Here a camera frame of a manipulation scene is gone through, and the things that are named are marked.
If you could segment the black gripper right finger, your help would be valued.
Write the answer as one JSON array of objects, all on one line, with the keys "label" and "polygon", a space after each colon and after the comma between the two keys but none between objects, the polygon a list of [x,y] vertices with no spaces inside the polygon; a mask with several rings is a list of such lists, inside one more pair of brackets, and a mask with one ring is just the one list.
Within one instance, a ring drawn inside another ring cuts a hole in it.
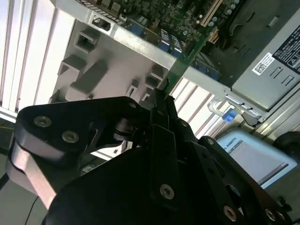
[{"label": "black gripper right finger", "polygon": [[176,112],[174,99],[165,100],[178,152],[200,180],[197,218],[206,225],[291,225],[288,214],[260,185],[209,136],[197,139]]}]

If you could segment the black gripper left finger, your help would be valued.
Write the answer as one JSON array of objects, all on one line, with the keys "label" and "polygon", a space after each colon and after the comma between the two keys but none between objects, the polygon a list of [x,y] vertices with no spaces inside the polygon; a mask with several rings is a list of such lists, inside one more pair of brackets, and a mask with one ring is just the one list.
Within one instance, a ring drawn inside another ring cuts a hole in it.
[{"label": "black gripper left finger", "polygon": [[176,170],[175,136],[169,129],[167,96],[154,90],[150,108],[129,97],[35,105],[16,119],[9,163],[17,170],[11,179],[33,190],[46,208],[58,192],[79,176],[82,158],[123,141],[150,152],[150,189],[158,195],[166,183],[163,168]]}]

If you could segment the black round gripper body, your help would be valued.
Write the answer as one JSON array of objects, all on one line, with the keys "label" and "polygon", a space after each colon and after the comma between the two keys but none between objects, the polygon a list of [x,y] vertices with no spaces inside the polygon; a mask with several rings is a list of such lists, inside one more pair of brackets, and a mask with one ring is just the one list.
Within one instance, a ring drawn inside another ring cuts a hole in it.
[{"label": "black round gripper body", "polygon": [[200,180],[174,145],[133,149],[67,184],[46,225],[200,225]]}]

